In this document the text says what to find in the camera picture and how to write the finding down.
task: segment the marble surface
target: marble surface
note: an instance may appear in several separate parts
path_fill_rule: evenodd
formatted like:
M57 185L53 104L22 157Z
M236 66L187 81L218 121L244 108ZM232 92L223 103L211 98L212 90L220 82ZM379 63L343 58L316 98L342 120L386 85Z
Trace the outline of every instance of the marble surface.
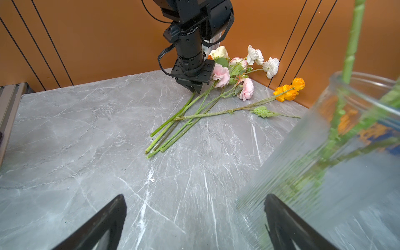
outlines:
M255 89L252 100L213 110L272 95ZM0 171L0 249L51 249L117 194L128 206L118 249L250 249L234 200L297 120L247 111L204 118L147 160L149 134L190 95L161 71L24 95Z

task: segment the vase rim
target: vase rim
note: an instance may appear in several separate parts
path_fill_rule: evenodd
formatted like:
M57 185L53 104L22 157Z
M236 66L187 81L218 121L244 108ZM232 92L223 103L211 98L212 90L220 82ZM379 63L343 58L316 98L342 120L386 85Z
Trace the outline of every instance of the vase rim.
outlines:
M362 93L361 91L353 88L352 86L350 86L349 84L343 82L342 78L342 72L341 71L337 71L335 72L330 79L332 80L331 82L334 82L336 84L338 84L341 88L344 88L346 90L348 90L350 93L355 94L356 96L362 98L363 100L369 102L370 104L372 104L373 106L382 108L386 111L388 111L389 113L400 117L400 110L397 110L391 106L388 106L382 102L380 102L380 100L367 95L365 93ZM374 76L371 74L366 74L366 73L361 73L361 72L352 72L352 76L351 76L352 80L358 80L358 81L362 81L365 82L366 84L372 84L375 86L379 86L381 88L387 88L388 90L392 89L393 86L396 84L396 81L388 79L388 78L384 78L381 76ZM361 108L363 110L367 110L368 108L364 105L361 105L360 103L356 102L353 103L353 105L358 106L358 108Z

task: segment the pink flower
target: pink flower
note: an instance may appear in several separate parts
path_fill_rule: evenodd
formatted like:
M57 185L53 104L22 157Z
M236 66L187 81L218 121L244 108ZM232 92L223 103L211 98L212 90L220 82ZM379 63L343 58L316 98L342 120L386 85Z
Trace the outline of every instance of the pink flower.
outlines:
M239 94L239 98L244 102L250 99L254 93L254 85L250 78L245 78L243 80L243 90Z
M212 79L214 81L219 80L215 85L216 88L223 87L229 83L230 75L227 67L224 68L221 64L216 63L212 73L214 74Z
M236 65L240 61L242 61L242 68L245 68L247 66L247 61L241 57L232 58L232 60L229 62L229 66Z

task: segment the yellow flower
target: yellow flower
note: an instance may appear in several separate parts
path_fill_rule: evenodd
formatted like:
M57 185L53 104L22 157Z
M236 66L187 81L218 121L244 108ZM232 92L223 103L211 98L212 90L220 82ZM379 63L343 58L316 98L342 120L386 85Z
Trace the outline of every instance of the yellow flower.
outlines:
M293 88L293 87L289 86L287 84L284 86L281 86L281 87L277 87L275 89L274 95L275 96L279 95L280 93L285 92L291 88ZM297 92L296 90L290 90L283 95L277 96L276 99L280 102L283 102L284 100L293 101L298 94L299 94L299 92Z
M306 86L306 83L302 78L294 78L291 86L294 88L295 91L299 91Z

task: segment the robotic arm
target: robotic arm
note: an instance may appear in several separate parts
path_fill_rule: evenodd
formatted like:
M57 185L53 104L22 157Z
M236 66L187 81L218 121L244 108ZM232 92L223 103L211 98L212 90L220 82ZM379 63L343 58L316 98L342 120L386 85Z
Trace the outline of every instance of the robotic arm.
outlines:
M190 91L200 93L203 83L208 84L212 77L215 62L204 59L202 45L210 47L224 40L234 21L230 0L154 0L163 15L172 20L164 31L164 38L171 43L158 56L161 70L175 77L177 83ZM210 40L225 28L218 41ZM178 59L171 73L161 66L161 58L176 48Z

